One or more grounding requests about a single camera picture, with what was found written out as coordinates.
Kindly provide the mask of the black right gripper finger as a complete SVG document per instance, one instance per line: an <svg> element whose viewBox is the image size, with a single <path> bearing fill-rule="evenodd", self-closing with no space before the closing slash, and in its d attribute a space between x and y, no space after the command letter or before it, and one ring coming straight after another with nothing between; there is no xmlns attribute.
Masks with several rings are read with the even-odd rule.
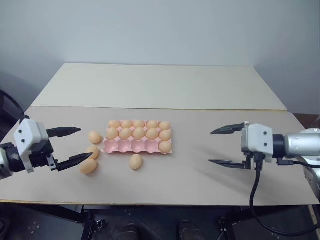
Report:
<svg viewBox="0 0 320 240"><path fill-rule="evenodd" d="M242 131L245 127L247 127L250 123L248 121L245 121L243 123L239 124L232 124L232 125L226 125L220 128L217 128L213 130L210 134L211 135L230 135L234 134L235 132Z"/></svg>
<svg viewBox="0 0 320 240"><path fill-rule="evenodd" d="M217 160L217 159L209 159L208 161L225 168L242 169L242 170L251 169L251 164L247 163L247 161L244 161L243 163L236 163L230 160Z"/></svg>

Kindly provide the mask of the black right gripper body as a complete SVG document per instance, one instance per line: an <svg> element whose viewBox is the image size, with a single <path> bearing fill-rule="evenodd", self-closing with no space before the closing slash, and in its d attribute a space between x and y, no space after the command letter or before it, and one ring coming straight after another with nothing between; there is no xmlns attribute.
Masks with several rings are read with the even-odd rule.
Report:
<svg viewBox="0 0 320 240"><path fill-rule="evenodd" d="M252 169L252 161L254 163L254 169L256 171L262 171L263 170L263 161L265 159L265 154L262 152L251 152L249 150L243 150L243 155L245 157L245 160L243 163L243 169L244 170L251 170Z"/></svg>

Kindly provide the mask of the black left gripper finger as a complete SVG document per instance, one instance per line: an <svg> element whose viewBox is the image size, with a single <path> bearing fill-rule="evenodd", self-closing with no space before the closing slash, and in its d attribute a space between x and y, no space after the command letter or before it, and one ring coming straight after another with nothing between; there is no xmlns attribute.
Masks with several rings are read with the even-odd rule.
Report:
<svg viewBox="0 0 320 240"><path fill-rule="evenodd" d="M66 169L75 167L88 159L93 153L88 152L88 153L81 153L75 156L72 156L69 158L69 160L63 161L63 162L58 162L56 161L56 170L58 172L64 171Z"/></svg>
<svg viewBox="0 0 320 240"><path fill-rule="evenodd" d="M56 127L56 128L51 128L51 129L46 130L49 138L66 137L66 136L72 135L72 134L80 132L80 131L81 131L81 129L77 128L77 127Z"/></svg>

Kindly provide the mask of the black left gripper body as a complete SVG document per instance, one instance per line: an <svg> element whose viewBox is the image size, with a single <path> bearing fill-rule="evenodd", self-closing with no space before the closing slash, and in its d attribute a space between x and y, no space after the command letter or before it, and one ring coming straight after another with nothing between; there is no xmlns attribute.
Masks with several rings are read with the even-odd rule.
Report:
<svg viewBox="0 0 320 240"><path fill-rule="evenodd" d="M30 147L31 154L29 159L33 168L48 166L51 171L59 171L58 160L53 157L53 146L50 142L50 137L58 137L58 129L49 129L46 131L48 138L43 136L39 130L31 132L32 145Z"/></svg>

